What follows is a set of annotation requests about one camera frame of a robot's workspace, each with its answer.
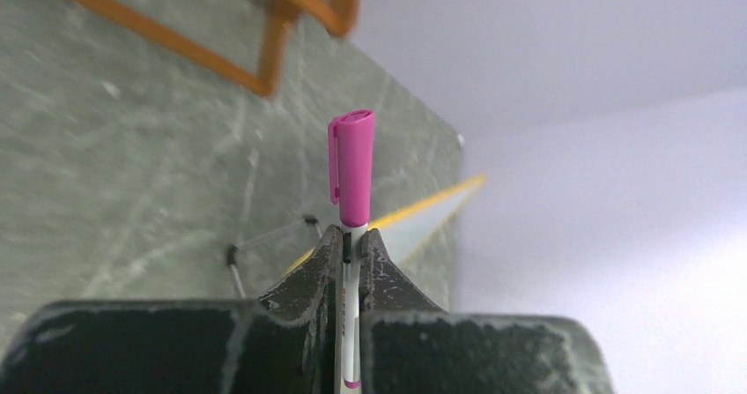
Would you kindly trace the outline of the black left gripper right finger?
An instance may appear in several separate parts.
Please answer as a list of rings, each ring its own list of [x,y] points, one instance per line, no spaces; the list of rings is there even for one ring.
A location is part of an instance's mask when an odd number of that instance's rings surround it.
[[[451,314],[391,260],[377,230],[362,241],[365,393],[611,393],[588,330],[559,316]]]

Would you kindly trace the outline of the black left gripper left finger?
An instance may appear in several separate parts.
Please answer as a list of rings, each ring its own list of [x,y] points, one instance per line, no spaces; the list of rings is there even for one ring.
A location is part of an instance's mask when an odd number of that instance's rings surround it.
[[[1,362],[4,393],[332,393],[330,226],[256,299],[56,301],[26,319]]]

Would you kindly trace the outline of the yellow-framed whiteboard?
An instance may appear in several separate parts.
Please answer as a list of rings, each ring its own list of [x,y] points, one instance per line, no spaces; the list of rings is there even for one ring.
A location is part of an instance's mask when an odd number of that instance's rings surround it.
[[[404,264],[483,188],[485,181],[486,175],[474,175],[416,203],[372,219],[368,227],[380,232],[395,264]]]

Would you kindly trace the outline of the white marker pen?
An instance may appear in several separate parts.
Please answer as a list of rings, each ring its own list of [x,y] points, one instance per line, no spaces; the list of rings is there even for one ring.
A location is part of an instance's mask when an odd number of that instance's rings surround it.
[[[340,309],[340,376],[347,390],[360,387],[359,370],[359,285],[362,261],[362,237],[368,225],[343,226],[342,278],[339,283]]]

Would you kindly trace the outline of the magenta marker cap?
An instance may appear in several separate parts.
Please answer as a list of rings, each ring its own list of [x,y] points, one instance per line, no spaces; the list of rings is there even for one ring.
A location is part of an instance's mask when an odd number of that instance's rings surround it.
[[[337,116],[328,125],[330,200],[347,227],[370,220],[375,126],[371,110]]]

